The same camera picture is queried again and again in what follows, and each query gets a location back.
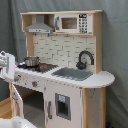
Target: tile backsplash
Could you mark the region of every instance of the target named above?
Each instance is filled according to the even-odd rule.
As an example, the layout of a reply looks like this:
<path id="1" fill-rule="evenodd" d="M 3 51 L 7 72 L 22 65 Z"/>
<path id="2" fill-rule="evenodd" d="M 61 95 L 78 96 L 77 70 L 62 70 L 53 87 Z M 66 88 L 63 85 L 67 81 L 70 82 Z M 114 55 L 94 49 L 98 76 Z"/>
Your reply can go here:
<path id="1" fill-rule="evenodd" d="M 34 55 L 45 63 L 76 67 L 79 53 L 87 50 L 94 56 L 95 37 L 64 35 L 33 35 Z M 82 62 L 87 61 L 87 69 L 94 70 L 88 55 L 82 56 Z"/>

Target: gray wall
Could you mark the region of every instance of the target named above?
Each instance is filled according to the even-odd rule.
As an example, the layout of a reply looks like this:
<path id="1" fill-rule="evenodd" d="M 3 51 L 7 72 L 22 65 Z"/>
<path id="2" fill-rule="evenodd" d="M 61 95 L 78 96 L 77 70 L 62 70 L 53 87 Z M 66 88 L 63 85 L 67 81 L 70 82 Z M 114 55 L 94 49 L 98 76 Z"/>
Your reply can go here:
<path id="1" fill-rule="evenodd" d="M 2 30 L 14 37 L 18 61 L 26 56 L 25 36 L 21 31 L 20 12 L 104 10 L 103 13 L 103 70 L 113 73 L 115 83 L 107 87 L 107 121 L 115 128 L 128 126 L 128 1 L 127 0 L 11 0 L 13 36 L 10 23 Z"/>
<path id="2" fill-rule="evenodd" d="M 8 0 L 0 2 L 0 51 L 16 55 L 11 23 L 11 6 Z M 0 101 L 9 97 L 8 83 L 0 79 Z"/>

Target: sink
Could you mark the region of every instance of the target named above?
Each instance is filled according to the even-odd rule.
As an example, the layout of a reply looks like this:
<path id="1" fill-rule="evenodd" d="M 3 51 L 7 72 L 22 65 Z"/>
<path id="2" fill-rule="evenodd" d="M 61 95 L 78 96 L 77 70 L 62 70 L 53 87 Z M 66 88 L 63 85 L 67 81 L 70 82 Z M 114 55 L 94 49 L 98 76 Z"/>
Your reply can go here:
<path id="1" fill-rule="evenodd" d="M 66 79 L 76 80 L 76 81 L 83 81 L 93 75 L 90 71 L 84 71 L 79 69 L 73 68 L 61 68 L 52 73 L 53 76 L 62 77 Z"/>

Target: white cabinet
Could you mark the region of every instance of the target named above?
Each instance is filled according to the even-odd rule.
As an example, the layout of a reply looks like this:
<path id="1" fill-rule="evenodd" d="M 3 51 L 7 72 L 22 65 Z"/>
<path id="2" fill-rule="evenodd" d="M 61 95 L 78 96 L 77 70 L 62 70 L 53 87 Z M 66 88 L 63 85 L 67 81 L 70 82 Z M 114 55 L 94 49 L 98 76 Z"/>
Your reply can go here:
<path id="1" fill-rule="evenodd" d="M 83 128 L 82 89 L 47 80 L 44 93 L 18 87 L 12 85 L 14 116 L 25 118 L 40 128 Z"/>
<path id="2" fill-rule="evenodd" d="M 83 128 L 81 89 L 46 81 L 44 103 L 46 128 Z"/>

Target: microwave door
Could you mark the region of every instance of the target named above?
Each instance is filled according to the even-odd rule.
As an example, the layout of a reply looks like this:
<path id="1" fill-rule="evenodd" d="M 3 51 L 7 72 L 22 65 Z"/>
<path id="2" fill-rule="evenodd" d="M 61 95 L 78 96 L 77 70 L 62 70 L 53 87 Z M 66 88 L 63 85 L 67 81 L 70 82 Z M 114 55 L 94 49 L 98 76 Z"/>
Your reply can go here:
<path id="1" fill-rule="evenodd" d="M 61 14 L 55 15 L 56 32 L 79 33 L 79 15 Z"/>

